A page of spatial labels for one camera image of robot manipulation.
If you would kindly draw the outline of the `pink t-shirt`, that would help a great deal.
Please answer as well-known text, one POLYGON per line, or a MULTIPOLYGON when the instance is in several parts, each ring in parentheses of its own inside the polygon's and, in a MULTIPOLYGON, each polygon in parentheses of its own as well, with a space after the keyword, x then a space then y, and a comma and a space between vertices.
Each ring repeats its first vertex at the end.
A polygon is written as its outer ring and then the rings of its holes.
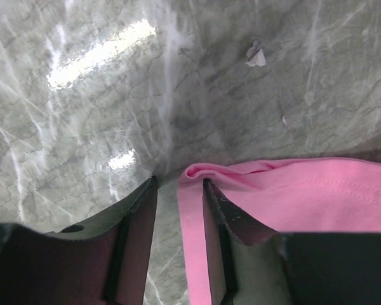
POLYGON ((381 163, 352 158, 196 163, 178 180, 191 304, 210 304, 203 180, 276 231, 381 233, 381 163))

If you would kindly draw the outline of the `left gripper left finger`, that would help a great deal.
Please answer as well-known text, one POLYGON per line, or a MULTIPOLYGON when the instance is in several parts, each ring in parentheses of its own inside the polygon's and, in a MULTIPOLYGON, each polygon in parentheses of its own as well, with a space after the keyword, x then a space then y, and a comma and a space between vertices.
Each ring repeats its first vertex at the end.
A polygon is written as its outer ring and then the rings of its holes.
POLYGON ((0 304, 141 304, 158 182, 59 232, 0 223, 0 304))

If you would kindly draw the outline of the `small white paper scrap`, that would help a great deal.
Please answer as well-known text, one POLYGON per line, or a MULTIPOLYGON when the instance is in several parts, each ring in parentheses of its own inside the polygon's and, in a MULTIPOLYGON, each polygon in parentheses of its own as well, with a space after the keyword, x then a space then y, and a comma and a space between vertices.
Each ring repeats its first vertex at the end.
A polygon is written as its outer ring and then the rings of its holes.
POLYGON ((256 40, 246 53, 246 64, 250 67, 263 67, 266 63, 261 41, 256 40))

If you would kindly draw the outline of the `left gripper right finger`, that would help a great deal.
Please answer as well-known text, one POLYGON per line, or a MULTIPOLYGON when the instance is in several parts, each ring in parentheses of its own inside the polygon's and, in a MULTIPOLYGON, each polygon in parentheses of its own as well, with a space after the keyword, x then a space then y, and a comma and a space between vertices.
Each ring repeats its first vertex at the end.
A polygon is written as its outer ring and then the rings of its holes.
POLYGON ((381 304, 381 233, 279 233, 203 182, 212 304, 381 304))

